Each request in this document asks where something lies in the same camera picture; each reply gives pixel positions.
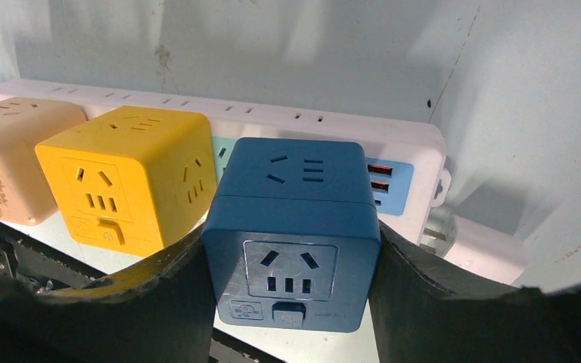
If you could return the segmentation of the white plug adapter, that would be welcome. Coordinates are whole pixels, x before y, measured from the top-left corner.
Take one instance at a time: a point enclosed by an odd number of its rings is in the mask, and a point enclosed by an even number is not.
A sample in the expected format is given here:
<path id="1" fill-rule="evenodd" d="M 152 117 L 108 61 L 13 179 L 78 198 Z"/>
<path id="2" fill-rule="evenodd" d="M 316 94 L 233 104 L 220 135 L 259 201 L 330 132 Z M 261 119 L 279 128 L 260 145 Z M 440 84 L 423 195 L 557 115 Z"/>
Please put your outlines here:
<path id="1" fill-rule="evenodd" d="M 425 228 L 423 235 L 436 256 L 502 284 L 514 283 L 529 265 L 519 238 L 459 216 L 450 216 L 439 231 Z"/>

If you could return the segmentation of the yellow cube socket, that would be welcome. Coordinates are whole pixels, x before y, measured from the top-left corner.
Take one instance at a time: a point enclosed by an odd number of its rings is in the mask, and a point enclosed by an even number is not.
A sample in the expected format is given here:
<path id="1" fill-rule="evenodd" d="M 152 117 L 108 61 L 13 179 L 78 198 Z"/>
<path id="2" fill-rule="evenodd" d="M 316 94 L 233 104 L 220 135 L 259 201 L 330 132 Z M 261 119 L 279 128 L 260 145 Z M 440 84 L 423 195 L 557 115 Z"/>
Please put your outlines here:
<path id="1" fill-rule="evenodd" d="M 217 189 L 202 113 L 122 106 L 35 152 L 72 239 L 133 256 L 181 240 Z"/>

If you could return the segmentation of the blue cube socket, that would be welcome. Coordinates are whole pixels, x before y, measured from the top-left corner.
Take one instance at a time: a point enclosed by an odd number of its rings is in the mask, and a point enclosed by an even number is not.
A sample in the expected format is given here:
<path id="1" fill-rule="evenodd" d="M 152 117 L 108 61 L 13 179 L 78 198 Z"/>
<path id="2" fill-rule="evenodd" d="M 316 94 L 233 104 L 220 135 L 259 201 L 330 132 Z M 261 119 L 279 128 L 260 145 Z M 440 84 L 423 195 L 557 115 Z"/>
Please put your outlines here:
<path id="1" fill-rule="evenodd" d="M 240 138 L 201 240 L 223 323 L 358 330 L 381 251 L 362 146 Z"/>

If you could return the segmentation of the beige cube socket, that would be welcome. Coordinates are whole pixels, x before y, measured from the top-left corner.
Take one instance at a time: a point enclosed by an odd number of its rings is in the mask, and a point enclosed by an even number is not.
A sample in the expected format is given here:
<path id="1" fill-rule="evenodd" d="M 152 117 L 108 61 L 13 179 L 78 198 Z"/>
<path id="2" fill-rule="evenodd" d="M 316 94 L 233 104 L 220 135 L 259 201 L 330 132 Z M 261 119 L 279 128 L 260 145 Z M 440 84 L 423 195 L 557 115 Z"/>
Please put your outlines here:
<path id="1" fill-rule="evenodd" d="M 57 212 L 35 147 L 85 120 L 82 108 L 66 101 L 0 101 L 0 221 L 38 225 Z"/>

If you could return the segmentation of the white multicolour power strip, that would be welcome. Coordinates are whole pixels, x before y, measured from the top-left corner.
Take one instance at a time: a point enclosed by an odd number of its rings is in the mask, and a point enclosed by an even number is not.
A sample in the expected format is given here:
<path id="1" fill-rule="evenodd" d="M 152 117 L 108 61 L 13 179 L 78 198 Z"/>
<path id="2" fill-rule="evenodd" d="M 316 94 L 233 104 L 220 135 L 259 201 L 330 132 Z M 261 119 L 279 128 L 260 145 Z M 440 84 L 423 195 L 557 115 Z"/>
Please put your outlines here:
<path id="1" fill-rule="evenodd" d="M 378 213 L 414 244 L 421 240 L 431 209 L 444 202 L 451 181 L 444 167 L 446 143 L 430 123 L 31 79 L 0 83 L 0 101 L 14 97 L 71 102 L 90 118 L 123 105 L 198 112 L 220 138 L 354 141 L 371 160 L 372 181 L 404 192 L 391 198 L 378 190 Z"/>

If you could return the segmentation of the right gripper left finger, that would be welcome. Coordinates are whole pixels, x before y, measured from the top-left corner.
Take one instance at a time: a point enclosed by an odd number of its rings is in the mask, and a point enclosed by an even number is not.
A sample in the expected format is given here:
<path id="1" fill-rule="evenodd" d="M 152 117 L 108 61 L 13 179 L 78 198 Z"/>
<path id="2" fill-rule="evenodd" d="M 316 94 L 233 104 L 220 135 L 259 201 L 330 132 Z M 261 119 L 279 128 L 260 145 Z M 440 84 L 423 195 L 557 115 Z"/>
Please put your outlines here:
<path id="1" fill-rule="evenodd" d="M 195 228 L 81 289 L 0 278 L 0 362 L 205 362 L 215 297 Z"/>

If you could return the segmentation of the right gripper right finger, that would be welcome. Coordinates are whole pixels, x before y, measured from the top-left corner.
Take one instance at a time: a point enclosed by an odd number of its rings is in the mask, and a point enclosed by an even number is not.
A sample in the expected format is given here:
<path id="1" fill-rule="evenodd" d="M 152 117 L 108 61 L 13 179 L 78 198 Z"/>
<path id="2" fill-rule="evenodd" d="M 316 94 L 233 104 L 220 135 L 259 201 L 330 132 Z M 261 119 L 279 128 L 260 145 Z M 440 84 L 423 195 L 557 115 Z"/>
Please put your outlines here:
<path id="1" fill-rule="evenodd" d="M 581 284 L 512 287 L 459 268 L 380 223 L 369 293 L 382 362 L 581 362 Z"/>

